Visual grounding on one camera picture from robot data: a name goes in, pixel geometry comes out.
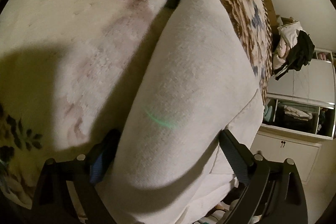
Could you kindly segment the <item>white wardrobe cabinet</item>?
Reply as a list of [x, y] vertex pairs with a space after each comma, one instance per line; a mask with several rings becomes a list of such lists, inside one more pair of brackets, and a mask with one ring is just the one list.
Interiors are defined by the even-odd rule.
[[251, 152], [269, 161], [294, 161], [306, 184], [323, 141], [335, 134], [335, 67], [333, 53], [316, 49], [309, 65], [268, 82], [264, 120]]

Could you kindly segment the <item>white pants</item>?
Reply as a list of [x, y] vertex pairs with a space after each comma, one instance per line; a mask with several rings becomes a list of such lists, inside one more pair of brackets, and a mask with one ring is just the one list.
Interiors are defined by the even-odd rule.
[[247, 146], [263, 118], [259, 81], [219, 0], [181, 0], [159, 38], [97, 191], [117, 223], [193, 223], [234, 186], [219, 148]]

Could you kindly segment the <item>floral fleece blanket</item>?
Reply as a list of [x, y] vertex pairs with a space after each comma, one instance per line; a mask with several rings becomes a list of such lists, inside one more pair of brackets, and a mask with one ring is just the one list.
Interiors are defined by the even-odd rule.
[[[46, 159], [123, 125], [180, 0], [8, 0], [1, 12], [1, 192], [30, 209]], [[263, 0], [220, 0], [261, 92], [272, 73]]]

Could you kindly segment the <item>clothes pile on chair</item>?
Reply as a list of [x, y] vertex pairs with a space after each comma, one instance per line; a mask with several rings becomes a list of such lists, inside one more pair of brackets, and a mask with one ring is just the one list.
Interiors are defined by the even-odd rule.
[[290, 70], [300, 71], [309, 65], [315, 45], [299, 21], [279, 26], [280, 41], [273, 53], [273, 73], [279, 80]]

